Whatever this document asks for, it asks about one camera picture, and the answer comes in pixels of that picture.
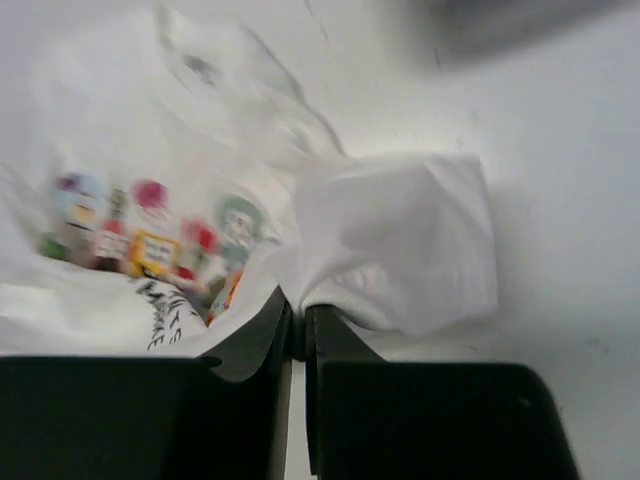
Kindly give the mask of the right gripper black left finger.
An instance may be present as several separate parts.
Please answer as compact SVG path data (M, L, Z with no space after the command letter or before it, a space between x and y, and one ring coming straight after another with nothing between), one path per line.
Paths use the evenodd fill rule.
M5 479L280 479L291 384L280 292L196 359L1 361Z

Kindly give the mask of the white cartoon print t-shirt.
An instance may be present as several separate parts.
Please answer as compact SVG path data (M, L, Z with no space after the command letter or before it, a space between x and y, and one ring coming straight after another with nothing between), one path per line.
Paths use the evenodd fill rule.
M5 355L196 357L282 293L425 335L495 310L478 159L354 159L238 24L164 1L69 32L1 164Z

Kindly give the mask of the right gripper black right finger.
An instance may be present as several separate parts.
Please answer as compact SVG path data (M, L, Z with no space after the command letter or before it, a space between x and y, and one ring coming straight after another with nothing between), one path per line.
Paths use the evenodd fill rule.
M555 402L513 363L391 362L342 311L305 315L306 430L320 479L576 479Z

